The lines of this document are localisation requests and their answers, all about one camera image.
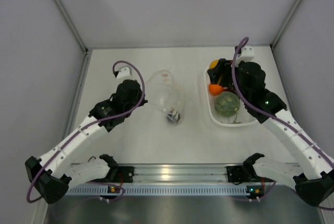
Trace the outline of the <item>fake dark plum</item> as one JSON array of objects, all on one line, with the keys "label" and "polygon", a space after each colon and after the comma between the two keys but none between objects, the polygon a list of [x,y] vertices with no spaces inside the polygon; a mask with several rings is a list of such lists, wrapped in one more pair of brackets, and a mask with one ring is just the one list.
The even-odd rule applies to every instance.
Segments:
[{"label": "fake dark plum", "polygon": [[170,112],[166,115],[168,122],[177,124],[180,121],[180,114],[176,112]]}]

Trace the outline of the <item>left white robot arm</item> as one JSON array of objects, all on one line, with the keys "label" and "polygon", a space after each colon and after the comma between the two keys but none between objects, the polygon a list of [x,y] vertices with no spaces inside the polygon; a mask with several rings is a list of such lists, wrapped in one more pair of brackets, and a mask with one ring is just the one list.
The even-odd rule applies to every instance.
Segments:
[{"label": "left white robot arm", "polygon": [[97,103],[84,121],[47,153],[25,162],[30,182],[48,204],[58,202],[69,189],[90,182],[112,182],[118,175],[118,163],[102,154],[93,161],[74,164],[73,161],[98,138],[106,135],[138,107],[147,103],[145,84],[125,79],[109,99]]}]

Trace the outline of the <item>fake yellow lemon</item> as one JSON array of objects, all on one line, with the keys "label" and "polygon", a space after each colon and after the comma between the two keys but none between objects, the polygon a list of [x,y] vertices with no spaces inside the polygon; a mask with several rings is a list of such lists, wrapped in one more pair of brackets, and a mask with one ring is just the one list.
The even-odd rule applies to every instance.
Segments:
[{"label": "fake yellow lemon", "polygon": [[212,61],[209,65],[209,68],[210,69],[215,68],[217,66],[218,62],[219,62],[219,59]]}]

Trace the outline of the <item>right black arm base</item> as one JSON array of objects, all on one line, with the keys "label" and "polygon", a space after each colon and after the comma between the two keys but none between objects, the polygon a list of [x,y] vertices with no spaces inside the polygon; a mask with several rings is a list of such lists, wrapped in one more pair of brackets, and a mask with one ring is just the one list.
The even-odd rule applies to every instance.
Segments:
[{"label": "right black arm base", "polygon": [[253,168],[244,165],[235,165],[226,167],[228,182],[233,184],[242,184],[246,182],[261,182]]}]

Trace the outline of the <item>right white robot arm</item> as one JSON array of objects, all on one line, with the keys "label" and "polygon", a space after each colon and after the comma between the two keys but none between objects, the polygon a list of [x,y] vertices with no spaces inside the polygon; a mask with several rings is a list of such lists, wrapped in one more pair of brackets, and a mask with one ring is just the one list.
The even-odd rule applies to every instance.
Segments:
[{"label": "right white robot arm", "polygon": [[257,152],[242,165],[229,168],[229,181],[269,179],[288,186],[308,205],[320,207],[333,194],[333,158],[308,137],[282,99],[266,88],[266,73],[261,66],[221,58],[210,63],[207,75],[208,87],[220,89],[216,97],[235,95],[247,113],[272,132],[298,164],[275,161]]}]

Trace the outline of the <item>polka dot zip bag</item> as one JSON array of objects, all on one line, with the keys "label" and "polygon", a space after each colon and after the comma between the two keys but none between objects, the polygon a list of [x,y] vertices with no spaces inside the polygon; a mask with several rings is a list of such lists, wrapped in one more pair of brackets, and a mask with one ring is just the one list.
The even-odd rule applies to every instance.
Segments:
[{"label": "polka dot zip bag", "polygon": [[180,114],[178,123],[181,122],[185,110],[186,95],[170,71],[155,72],[145,83],[145,94],[148,103],[165,117],[168,113],[177,111]]}]

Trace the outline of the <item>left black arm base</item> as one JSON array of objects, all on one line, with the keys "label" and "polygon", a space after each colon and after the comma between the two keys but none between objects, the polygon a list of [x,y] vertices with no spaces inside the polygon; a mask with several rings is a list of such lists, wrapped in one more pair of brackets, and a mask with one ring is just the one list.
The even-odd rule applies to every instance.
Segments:
[{"label": "left black arm base", "polygon": [[133,183],[134,167],[118,166],[109,170],[106,177],[92,180],[97,183]]}]

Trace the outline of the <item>fake green melon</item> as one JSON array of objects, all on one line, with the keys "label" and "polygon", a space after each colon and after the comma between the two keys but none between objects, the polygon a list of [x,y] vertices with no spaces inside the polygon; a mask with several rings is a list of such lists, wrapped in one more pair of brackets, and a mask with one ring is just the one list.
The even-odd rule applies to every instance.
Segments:
[{"label": "fake green melon", "polygon": [[215,111],[224,117],[232,117],[240,110],[239,97],[229,91],[222,92],[214,99]]}]

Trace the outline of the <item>fake orange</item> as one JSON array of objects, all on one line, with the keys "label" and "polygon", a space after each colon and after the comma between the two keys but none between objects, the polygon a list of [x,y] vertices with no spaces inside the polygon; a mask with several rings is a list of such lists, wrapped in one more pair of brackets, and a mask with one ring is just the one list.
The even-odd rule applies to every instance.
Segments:
[{"label": "fake orange", "polygon": [[224,92],[224,88],[218,84],[209,84],[208,91],[211,95],[217,96]]}]

